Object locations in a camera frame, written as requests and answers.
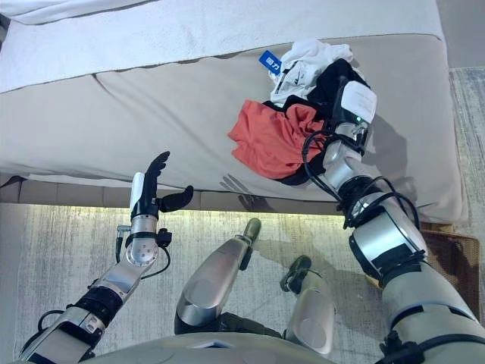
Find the gray carpet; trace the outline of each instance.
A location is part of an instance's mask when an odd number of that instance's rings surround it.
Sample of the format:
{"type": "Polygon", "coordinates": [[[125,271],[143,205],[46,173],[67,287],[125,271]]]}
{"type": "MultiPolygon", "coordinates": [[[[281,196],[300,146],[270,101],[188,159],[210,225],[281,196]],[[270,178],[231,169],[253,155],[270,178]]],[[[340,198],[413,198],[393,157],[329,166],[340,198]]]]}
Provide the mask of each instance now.
{"type": "Polygon", "coordinates": [[[459,164],[466,186],[468,221],[456,224],[459,233],[481,242],[480,306],[485,312],[485,67],[459,68],[449,73],[455,105],[459,164]]]}
{"type": "MultiPolygon", "coordinates": [[[[469,221],[457,230],[485,243],[485,68],[452,70],[450,77],[470,205],[469,221]]],[[[169,248],[173,266],[140,284],[96,352],[171,335],[175,305],[186,280],[253,216],[263,222],[261,239],[248,270],[236,281],[227,310],[282,331],[295,298],[281,292],[278,281],[291,261],[305,253],[314,258],[336,301],[333,359],[344,363],[379,359],[378,343],[386,333],[380,293],[367,283],[354,260],[346,241],[350,232],[341,229],[342,218],[228,212],[175,212],[162,218],[161,225],[174,232],[169,248]]],[[[44,311],[76,301],[114,261],[114,229],[127,220],[126,209],[0,204],[0,361],[13,359],[44,311]]]]}

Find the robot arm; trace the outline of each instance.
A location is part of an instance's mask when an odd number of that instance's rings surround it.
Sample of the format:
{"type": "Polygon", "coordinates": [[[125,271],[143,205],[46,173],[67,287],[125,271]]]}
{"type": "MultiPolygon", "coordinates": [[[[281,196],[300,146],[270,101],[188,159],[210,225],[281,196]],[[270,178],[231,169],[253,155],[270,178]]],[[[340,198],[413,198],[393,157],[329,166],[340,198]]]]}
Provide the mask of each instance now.
{"type": "Polygon", "coordinates": [[[344,227],[355,229],[349,243],[360,266],[383,285],[390,335],[380,364],[482,362],[485,330],[455,288],[427,264],[414,206],[391,184],[391,192],[383,192],[377,182],[385,178],[373,179],[361,163],[377,98],[355,81],[340,85],[324,131],[324,183],[339,200],[344,227]]]}
{"type": "Polygon", "coordinates": [[[192,198],[191,186],[183,193],[156,198],[157,176],[168,156],[169,152],[162,153],[145,174],[137,173],[133,179],[131,226],[118,228],[117,264],[93,282],[88,292],[74,305],[69,305],[53,325],[27,342],[21,360],[64,364],[93,356],[92,349],[105,329],[157,259],[158,248],[164,249],[170,242],[171,235],[165,229],[157,234],[158,211],[180,209],[192,198]],[[130,234],[126,253],[120,258],[124,231],[130,234]]]}

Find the white sheet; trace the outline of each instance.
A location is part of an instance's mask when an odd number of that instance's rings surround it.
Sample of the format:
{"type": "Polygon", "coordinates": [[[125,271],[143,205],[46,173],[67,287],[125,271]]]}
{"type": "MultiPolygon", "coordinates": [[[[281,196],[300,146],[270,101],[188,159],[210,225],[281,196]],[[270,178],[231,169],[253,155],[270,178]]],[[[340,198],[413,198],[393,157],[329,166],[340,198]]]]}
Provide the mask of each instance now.
{"type": "Polygon", "coordinates": [[[443,39],[435,0],[163,0],[43,25],[12,22],[0,93],[304,38],[403,33],[443,39]]]}
{"type": "Polygon", "coordinates": [[[42,24],[138,2],[144,0],[2,0],[0,13],[24,24],[42,24]]]}

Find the brown mat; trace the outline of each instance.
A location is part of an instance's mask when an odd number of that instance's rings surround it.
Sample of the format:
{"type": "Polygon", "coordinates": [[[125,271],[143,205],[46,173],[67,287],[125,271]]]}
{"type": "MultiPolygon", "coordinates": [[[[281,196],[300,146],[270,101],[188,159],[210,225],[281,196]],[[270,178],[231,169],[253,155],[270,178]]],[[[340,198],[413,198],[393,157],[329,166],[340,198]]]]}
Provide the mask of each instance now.
{"type": "Polygon", "coordinates": [[[439,231],[421,233],[429,250],[430,265],[456,288],[480,320],[480,242],[439,231]]]}

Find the clothing label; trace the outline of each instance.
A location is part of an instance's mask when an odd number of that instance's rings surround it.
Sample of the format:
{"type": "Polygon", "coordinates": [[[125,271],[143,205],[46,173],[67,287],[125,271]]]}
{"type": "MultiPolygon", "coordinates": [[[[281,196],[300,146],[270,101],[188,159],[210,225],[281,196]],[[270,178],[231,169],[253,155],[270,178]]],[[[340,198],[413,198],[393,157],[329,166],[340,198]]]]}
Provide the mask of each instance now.
{"type": "Polygon", "coordinates": [[[343,89],[340,104],[370,124],[376,113],[377,95],[362,83],[350,81],[343,89]]]}
{"type": "Polygon", "coordinates": [[[259,61],[263,64],[263,66],[265,66],[274,74],[280,74],[281,61],[277,58],[276,55],[274,55],[270,51],[264,51],[264,53],[259,58],[259,61]]]}

